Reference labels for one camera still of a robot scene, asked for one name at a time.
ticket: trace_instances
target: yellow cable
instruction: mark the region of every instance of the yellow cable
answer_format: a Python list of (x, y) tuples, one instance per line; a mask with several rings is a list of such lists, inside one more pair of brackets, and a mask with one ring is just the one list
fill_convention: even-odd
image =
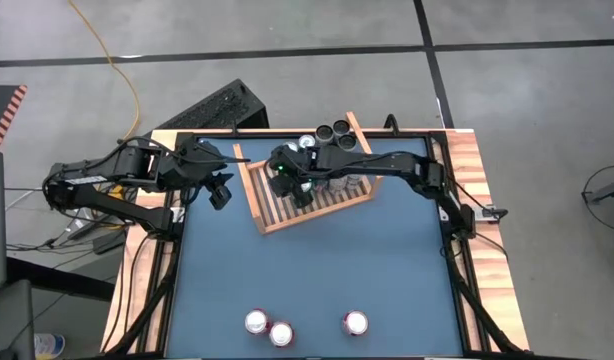
[(105, 56), (107, 57), (107, 61), (109, 62), (109, 65), (111, 65), (111, 67), (114, 70), (116, 70), (116, 72), (119, 73), (120, 76), (123, 77), (123, 79), (125, 79), (125, 82), (127, 83), (127, 85), (129, 85), (129, 88), (131, 89), (131, 92), (134, 95), (134, 105), (136, 106), (136, 117), (134, 118), (134, 123), (131, 125), (131, 128), (129, 128), (129, 131), (127, 131), (125, 136), (123, 136), (123, 139), (127, 139), (127, 138), (129, 138), (130, 136), (132, 136), (134, 134), (134, 131), (136, 130), (136, 127), (138, 126), (138, 124), (140, 124), (140, 103), (138, 102), (138, 94), (136, 93), (136, 89), (134, 89), (134, 85), (132, 85), (131, 81), (129, 81), (129, 78), (127, 78), (125, 73), (123, 73), (116, 66), (116, 64), (114, 64), (114, 61), (111, 59), (111, 55), (109, 55), (109, 52), (107, 51), (107, 47), (105, 46), (105, 43), (100, 38), (100, 36), (98, 36), (98, 33), (91, 26), (91, 24), (89, 23), (89, 21), (87, 20), (85, 15), (83, 15), (83, 13), (80, 12), (78, 7), (76, 6), (76, 4), (74, 4), (74, 2), (72, 0), (67, 0), (67, 1), (69, 2), (69, 5), (74, 9), (74, 11), (76, 11), (78, 16), (80, 16), (80, 18), (83, 20), (85, 25), (87, 25), (87, 28), (89, 29), (89, 31), (91, 31), (91, 33), (94, 34), (94, 36), (96, 37), (96, 40), (98, 40), (98, 43), (100, 44), (100, 47), (102, 47), (103, 51), (105, 52)]

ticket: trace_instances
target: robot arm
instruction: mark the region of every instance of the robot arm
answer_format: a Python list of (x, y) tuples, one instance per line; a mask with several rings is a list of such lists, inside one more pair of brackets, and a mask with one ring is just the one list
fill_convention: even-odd
[(474, 237), (475, 216), (471, 207), (460, 204), (447, 188), (447, 174), (438, 162), (404, 151), (386, 154), (347, 152), (337, 146), (308, 147), (293, 151), (283, 145), (275, 148), (268, 160), (278, 175), (270, 180), (277, 196), (293, 195), (297, 207), (309, 205), (313, 198), (301, 191), (300, 184), (345, 175), (396, 176), (427, 199), (438, 201), (447, 213), (452, 234)]
[[(156, 145), (128, 145), (135, 140)], [(226, 163), (243, 161), (249, 160), (223, 156), (208, 142), (193, 138), (171, 151), (151, 139), (134, 137), (104, 158), (54, 164), (43, 182), (43, 193), (49, 205), (60, 212), (88, 207), (134, 221), (151, 235), (172, 239), (176, 234), (171, 209), (148, 209), (98, 192), (93, 185), (113, 183), (147, 192), (195, 189), (195, 194), (205, 187), (211, 194), (209, 201), (220, 210), (231, 198), (225, 183), (233, 175), (214, 172), (227, 167)]]

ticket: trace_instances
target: soda can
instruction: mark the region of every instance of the soda can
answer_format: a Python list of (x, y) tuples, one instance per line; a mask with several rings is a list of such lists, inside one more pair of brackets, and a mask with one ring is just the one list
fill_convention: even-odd
[(350, 311), (343, 317), (343, 330), (351, 336), (364, 334), (368, 327), (369, 321), (362, 311)]
[(65, 337), (57, 334), (34, 334), (36, 359), (51, 360), (59, 357), (65, 349)]
[(312, 184), (312, 182), (306, 182), (306, 183), (302, 183), (300, 184), (300, 188), (303, 190), (303, 192), (310, 192), (311, 189), (314, 188), (314, 184)]
[(360, 185), (360, 177), (361, 175), (347, 175), (347, 189), (353, 190)]
[(298, 139), (298, 146), (303, 149), (309, 146), (316, 146), (316, 139), (311, 135), (303, 135)]
[(314, 138), (316, 139), (316, 144), (320, 146), (329, 145), (334, 141), (334, 129), (329, 125), (320, 125), (316, 128)]
[(254, 335), (264, 334), (271, 328), (269, 317), (262, 309), (254, 309), (245, 316), (245, 329)]
[(347, 176), (343, 176), (338, 179), (330, 179), (327, 184), (327, 189), (332, 194), (337, 194), (343, 190), (345, 190), (345, 186), (347, 185)]
[(269, 339), (275, 347), (287, 347), (294, 341), (294, 329), (286, 322), (275, 322), (269, 331)]
[(283, 143), (283, 145), (287, 145), (293, 151), (298, 152), (298, 145), (296, 145), (296, 143), (293, 141), (286, 141)]
[(352, 152), (356, 148), (357, 141), (353, 135), (343, 135), (336, 139), (336, 144), (339, 148)]
[(347, 120), (337, 120), (334, 123), (334, 137), (336, 139), (338, 139), (339, 137), (343, 136), (343, 135), (347, 135), (349, 134), (349, 129), (351, 127), (349, 126), (349, 123), (347, 122)]

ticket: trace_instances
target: gray floor tile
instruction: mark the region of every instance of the gray floor tile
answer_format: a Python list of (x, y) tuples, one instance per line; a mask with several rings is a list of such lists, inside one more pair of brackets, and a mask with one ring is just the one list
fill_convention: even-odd
[[(235, 78), (267, 105), (270, 125), (316, 127), (356, 113), (381, 127), (393, 113), (403, 127), (440, 127), (423, 54), (323, 56), (123, 65), (139, 93), (143, 134)], [(129, 128), (134, 107), (106, 65), (0, 69), (0, 84), (29, 90), (1, 148), (7, 186), (37, 187), (55, 162), (102, 157)], [(8, 194), (12, 201), (18, 194)], [(40, 244), (68, 219), (47, 213), (34, 194), (8, 213), (10, 243)], [(51, 265), (45, 255), (32, 260)]]
[[(439, 60), (456, 126), (476, 129), (494, 201), (510, 210), (502, 233), (532, 348), (614, 359), (614, 231), (580, 197), (614, 164), (614, 48)], [(614, 223), (614, 201), (597, 210)]]
[(614, 38), (614, 0), (424, 0), (435, 44)]
[[(419, 44), (408, 0), (76, 1), (114, 55)], [(0, 59), (102, 56), (66, 0), (0, 2)]]

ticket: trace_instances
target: red and white can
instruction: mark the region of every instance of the red and white can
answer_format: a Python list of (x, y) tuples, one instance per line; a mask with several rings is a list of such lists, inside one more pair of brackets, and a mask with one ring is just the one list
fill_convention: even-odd
[(369, 321), (362, 311), (350, 311), (343, 317), (343, 329), (351, 336), (360, 336), (367, 332)]
[(245, 329), (254, 335), (264, 334), (271, 329), (269, 316), (262, 309), (254, 309), (245, 316)]
[(294, 342), (294, 329), (287, 322), (275, 322), (269, 330), (269, 339), (275, 347), (287, 347)]

